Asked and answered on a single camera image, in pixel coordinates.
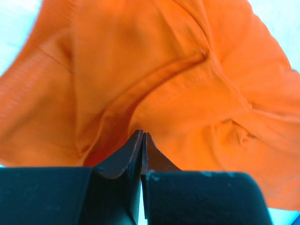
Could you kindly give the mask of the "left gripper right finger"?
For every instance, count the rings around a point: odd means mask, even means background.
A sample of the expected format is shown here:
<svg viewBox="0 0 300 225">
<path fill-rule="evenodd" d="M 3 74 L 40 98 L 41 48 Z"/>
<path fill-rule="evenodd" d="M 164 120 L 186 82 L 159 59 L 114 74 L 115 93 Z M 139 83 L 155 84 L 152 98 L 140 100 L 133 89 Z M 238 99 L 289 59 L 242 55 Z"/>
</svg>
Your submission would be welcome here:
<svg viewBox="0 0 300 225">
<path fill-rule="evenodd" d="M 243 172 L 183 171 L 145 133 L 142 143 L 145 218 L 150 225 L 270 225 L 264 197 Z"/>
</svg>

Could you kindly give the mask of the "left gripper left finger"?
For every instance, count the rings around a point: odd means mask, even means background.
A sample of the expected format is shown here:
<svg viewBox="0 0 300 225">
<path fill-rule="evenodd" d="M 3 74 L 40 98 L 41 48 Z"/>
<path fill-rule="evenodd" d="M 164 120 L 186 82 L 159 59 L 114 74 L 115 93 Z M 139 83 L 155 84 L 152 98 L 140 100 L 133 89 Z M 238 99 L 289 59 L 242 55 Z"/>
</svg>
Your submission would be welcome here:
<svg viewBox="0 0 300 225">
<path fill-rule="evenodd" d="M 0 171 L 3 225 L 135 225 L 143 132 L 94 167 L 9 167 Z"/>
</svg>

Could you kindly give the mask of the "orange t shirt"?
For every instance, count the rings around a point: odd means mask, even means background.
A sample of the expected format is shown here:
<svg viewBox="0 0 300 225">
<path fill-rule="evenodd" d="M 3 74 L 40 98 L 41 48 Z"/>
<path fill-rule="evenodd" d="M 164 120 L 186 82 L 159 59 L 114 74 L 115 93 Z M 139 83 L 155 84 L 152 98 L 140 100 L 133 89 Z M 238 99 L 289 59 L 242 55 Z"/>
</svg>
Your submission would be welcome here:
<svg viewBox="0 0 300 225">
<path fill-rule="evenodd" d="M 45 0 L 0 79 L 4 166 L 93 166 L 138 129 L 300 208 L 300 75 L 246 0 Z"/>
</svg>

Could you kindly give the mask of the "blue folded t shirt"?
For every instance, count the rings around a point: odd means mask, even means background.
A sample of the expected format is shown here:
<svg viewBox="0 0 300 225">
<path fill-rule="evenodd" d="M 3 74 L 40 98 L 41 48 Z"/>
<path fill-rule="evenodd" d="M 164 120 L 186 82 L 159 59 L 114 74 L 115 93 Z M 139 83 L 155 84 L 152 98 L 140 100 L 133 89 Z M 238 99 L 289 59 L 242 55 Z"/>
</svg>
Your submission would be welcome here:
<svg viewBox="0 0 300 225">
<path fill-rule="evenodd" d="M 291 222 L 291 225 L 300 225 L 300 214 Z"/>
</svg>

